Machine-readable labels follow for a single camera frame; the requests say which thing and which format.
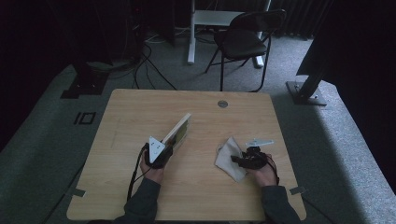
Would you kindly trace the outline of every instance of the cloth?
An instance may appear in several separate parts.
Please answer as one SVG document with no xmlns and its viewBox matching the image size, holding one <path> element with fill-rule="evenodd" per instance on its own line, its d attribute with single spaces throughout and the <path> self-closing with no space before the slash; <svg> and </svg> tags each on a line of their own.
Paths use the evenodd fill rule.
<svg viewBox="0 0 396 224">
<path fill-rule="evenodd" d="M 116 218 L 113 223 L 154 223 L 160 188 L 158 183 L 143 178 L 134 196 L 124 206 L 125 215 Z"/>
<path fill-rule="evenodd" d="M 225 171 L 236 182 L 240 182 L 246 175 L 246 170 L 239 167 L 238 163 L 231 161 L 231 156 L 242 158 L 242 150 L 236 144 L 233 137 L 230 137 L 224 146 L 219 150 L 215 164 Z"/>
<path fill-rule="evenodd" d="M 288 194 L 283 186 L 262 188 L 262 209 L 268 223 L 301 223 L 297 213 L 288 201 Z"/>
</svg>

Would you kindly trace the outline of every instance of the floor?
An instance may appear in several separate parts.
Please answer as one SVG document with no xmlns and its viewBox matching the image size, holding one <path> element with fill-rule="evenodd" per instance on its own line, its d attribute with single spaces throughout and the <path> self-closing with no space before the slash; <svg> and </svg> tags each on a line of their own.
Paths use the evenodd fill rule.
<svg viewBox="0 0 396 224">
<path fill-rule="evenodd" d="M 151 38 L 147 42 L 150 49 L 144 51 L 152 64 L 111 73 L 102 95 L 60 99 L 76 75 L 72 66 L 53 79 L 0 154 L 0 220 L 87 223 L 68 220 L 66 211 L 114 89 L 136 88 L 137 82 L 140 89 L 172 90 L 165 77 L 178 90 L 219 90 L 219 67 L 204 73 L 216 48 L 210 43 L 212 35 L 197 34 L 195 63 L 190 65 L 188 31 L 179 33 L 174 46 L 160 37 Z M 295 74 L 311 42 L 298 36 L 275 37 L 261 90 L 272 97 L 297 181 L 307 189 L 303 194 L 307 212 L 304 223 L 394 223 L 395 194 L 336 88 L 320 83 L 326 106 L 295 105 L 288 93 L 286 81 L 306 78 Z M 102 64 L 93 65 L 105 69 Z M 253 90 L 261 72 L 251 62 L 241 68 L 237 63 L 227 64 L 224 90 Z M 96 117 L 92 124 L 75 124 L 78 113 L 93 112 Z"/>
</svg>

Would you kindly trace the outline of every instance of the chair backrest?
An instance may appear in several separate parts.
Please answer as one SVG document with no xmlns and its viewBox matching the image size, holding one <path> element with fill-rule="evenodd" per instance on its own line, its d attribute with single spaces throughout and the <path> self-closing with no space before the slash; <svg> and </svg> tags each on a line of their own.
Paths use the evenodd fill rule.
<svg viewBox="0 0 396 224">
<path fill-rule="evenodd" d="M 235 18 L 230 23 L 230 29 L 243 29 L 254 32 L 274 31 L 282 26 L 286 18 L 286 11 L 283 9 L 245 12 Z"/>
</svg>

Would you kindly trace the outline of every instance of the table top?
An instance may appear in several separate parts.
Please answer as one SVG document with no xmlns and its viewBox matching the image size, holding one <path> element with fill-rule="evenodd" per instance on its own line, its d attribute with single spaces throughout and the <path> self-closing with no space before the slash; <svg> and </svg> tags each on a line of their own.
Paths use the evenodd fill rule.
<svg viewBox="0 0 396 224">
<path fill-rule="evenodd" d="M 218 106 L 219 101 L 228 106 Z M 252 176 L 236 183 L 215 165 L 219 145 L 230 136 L 243 150 L 253 138 L 275 141 L 262 151 L 272 154 L 279 185 L 286 187 L 291 206 L 305 219 L 301 195 L 289 192 L 297 182 L 268 94 L 149 90 L 112 92 L 78 181 L 77 189 L 85 190 L 85 196 L 73 196 L 68 218 L 111 220 L 123 215 L 141 147 L 150 136 L 163 139 L 187 113 L 190 128 L 166 166 L 157 220 L 264 220 L 261 190 Z"/>
</svg>

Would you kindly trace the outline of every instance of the hand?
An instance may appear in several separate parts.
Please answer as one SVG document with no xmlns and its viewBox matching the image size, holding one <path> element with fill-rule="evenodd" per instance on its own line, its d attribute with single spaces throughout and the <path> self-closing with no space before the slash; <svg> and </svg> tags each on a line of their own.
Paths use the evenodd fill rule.
<svg viewBox="0 0 396 224">
<path fill-rule="evenodd" d="M 271 165 L 275 167 L 272 156 L 270 154 L 267 154 L 267 156 L 271 158 L 268 159 L 268 162 L 271 162 Z M 276 186 L 276 174 L 268 164 L 263 166 L 260 170 L 246 170 L 249 174 L 253 175 L 256 178 L 256 181 L 260 187 Z"/>
<path fill-rule="evenodd" d="M 140 169 L 142 170 L 142 174 L 145 174 L 145 178 L 161 185 L 161 182 L 163 182 L 164 169 L 150 169 L 150 167 L 145 163 L 145 154 L 146 150 L 143 152 L 142 160 L 140 161 Z"/>
</svg>

